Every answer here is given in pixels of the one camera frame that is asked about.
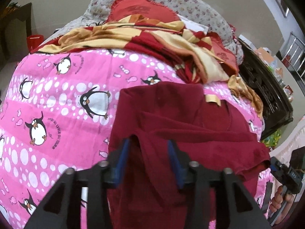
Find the person's right hand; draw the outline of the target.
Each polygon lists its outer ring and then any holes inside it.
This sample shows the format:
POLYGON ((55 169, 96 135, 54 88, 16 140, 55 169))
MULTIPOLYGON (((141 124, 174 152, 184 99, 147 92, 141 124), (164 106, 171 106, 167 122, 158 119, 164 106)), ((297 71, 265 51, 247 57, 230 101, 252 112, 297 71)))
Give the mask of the person's right hand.
POLYGON ((281 221, 284 220, 284 218, 289 213, 289 210, 291 209, 295 199, 295 196, 293 194, 287 194, 285 196, 282 196, 282 192, 283 192, 283 186, 281 185, 277 189, 274 197, 271 199, 271 203, 269 207, 271 212, 276 212, 282 207, 282 203, 284 201, 287 202, 286 207, 282 210, 281 214, 278 216, 277 220, 275 221, 275 224, 279 224, 281 223, 281 221))

